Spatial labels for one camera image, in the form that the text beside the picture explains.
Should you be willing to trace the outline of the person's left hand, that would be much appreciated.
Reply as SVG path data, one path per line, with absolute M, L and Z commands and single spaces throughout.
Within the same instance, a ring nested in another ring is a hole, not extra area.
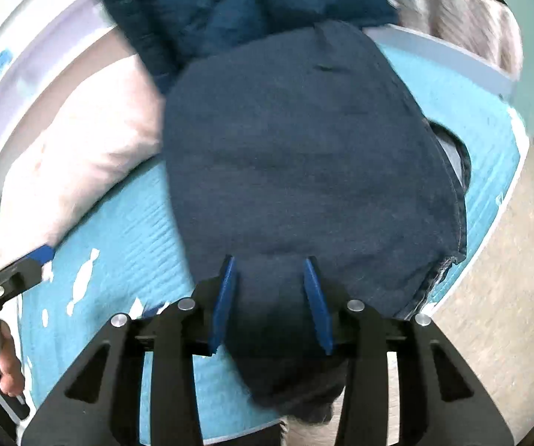
M 25 389 L 21 362 L 17 358 L 15 341 L 10 327 L 0 320 L 0 390 L 8 397 L 20 397 Z

